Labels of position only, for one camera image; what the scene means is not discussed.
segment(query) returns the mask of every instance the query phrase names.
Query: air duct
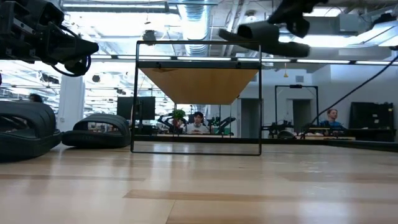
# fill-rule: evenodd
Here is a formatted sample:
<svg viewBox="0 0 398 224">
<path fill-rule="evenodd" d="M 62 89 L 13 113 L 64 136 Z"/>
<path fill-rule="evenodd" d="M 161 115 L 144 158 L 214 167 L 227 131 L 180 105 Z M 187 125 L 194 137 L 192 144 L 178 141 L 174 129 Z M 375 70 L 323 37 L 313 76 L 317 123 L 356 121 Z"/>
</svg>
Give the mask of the air duct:
<svg viewBox="0 0 398 224">
<path fill-rule="evenodd" d="M 178 5 L 182 17 L 183 37 L 187 40 L 208 40 L 210 6 L 199 4 Z M 208 56 L 209 45 L 189 44 L 185 46 L 189 56 Z"/>
</svg>

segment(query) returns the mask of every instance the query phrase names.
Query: ceiling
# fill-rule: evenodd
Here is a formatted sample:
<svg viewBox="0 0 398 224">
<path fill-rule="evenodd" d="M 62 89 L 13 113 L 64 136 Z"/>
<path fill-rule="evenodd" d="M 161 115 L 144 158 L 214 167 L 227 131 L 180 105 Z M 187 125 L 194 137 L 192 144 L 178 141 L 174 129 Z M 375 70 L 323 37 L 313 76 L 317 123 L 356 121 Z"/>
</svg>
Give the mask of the ceiling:
<svg viewBox="0 0 398 224">
<path fill-rule="evenodd" d="M 177 6 L 170 4 L 169 13 L 161 13 L 156 7 L 148 9 L 153 2 L 141 2 L 140 7 L 145 10 L 133 12 L 129 4 L 137 1 L 60 1 L 61 8 L 65 11 L 65 25 L 72 31 L 81 34 L 84 39 L 99 43 L 100 55 L 135 55 L 136 41 L 142 39 L 145 30 L 155 30 L 157 40 L 182 40 L 185 36 L 187 23 L 180 15 L 174 13 Z M 235 30 L 238 24 L 252 21 L 264 20 L 272 13 L 280 1 L 248 1 L 248 0 L 222 0 L 215 6 L 208 6 L 210 13 L 206 18 L 209 28 L 209 40 L 221 40 L 218 37 L 219 29 Z M 313 13 L 306 15 L 310 17 L 336 18 L 339 14 L 354 14 L 376 11 L 386 7 L 393 7 L 395 0 L 372 0 L 372 1 L 340 1 L 330 0 L 328 5 L 316 7 Z M 361 18 L 364 26 L 369 22 L 363 14 Z M 339 46 L 341 38 L 347 36 L 309 36 L 306 39 L 292 39 L 288 34 L 283 35 L 285 41 L 294 40 L 314 45 L 309 58 L 316 59 L 352 59 L 380 60 L 388 57 L 389 50 L 385 47 L 367 47 L 347 49 Z M 187 50 L 182 45 L 143 45 L 140 48 L 141 55 L 186 55 Z M 212 57 L 237 56 L 255 57 L 256 52 L 241 47 L 224 47 L 212 45 L 208 55 Z M 132 62 L 93 62 L 90 71 L 84 76 L 86 81 L 85 113 L 94 112 L 115 113 L 116 97 L 121 96 L 115 88 L 123 89 L 125 95 L 132 94 L 134 84 L 134 67 Z M 273 65 L 270 69 L 280 69 L 284 65 Z M 48 65 L 37 62 L 28 64 L 17 61 L 0 61 L 0 72 L 2 74 L 3 86 L 15 86 L 0 90 L 1 98 L 13 100 L 26 98 L 30 93 L 38 93 L 46 98 L 54 110 L 59 104 L 59 91 L 61 74 L 57 73 Z M 319 69 L 319 65 L 292 65 L 290 69 L 307 69 L 312 73 Z M 94 82 L 93 75 L 99 75 L 101 81 Z M 157 113 L 169 113 L 174 104 L 167 98 L 142 72 L 138 80 L 140 96 L 157 97 Z M 179 108 L 190 111 L 190 105 L 179 105 Z"/>
</svg>

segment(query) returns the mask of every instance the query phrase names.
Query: computer monitor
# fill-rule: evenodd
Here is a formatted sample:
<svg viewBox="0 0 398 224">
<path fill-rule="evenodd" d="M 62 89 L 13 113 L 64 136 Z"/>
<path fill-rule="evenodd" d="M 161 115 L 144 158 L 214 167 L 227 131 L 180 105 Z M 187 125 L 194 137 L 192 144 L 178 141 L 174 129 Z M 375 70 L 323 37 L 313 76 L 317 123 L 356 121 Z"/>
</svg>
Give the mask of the computer monitor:
<svg viewBox="0 0 398 224">
<path fill-rule="evenodd" d="M 136 113 L 142 115 L 143 120 L 154 120 L 155 119 L 155 100 L 154 96 L 137 97 Z M 126 118 L 131 119 L 133 97 L 118 97 L 118 110 L 117 114 Z"/>
</svg>

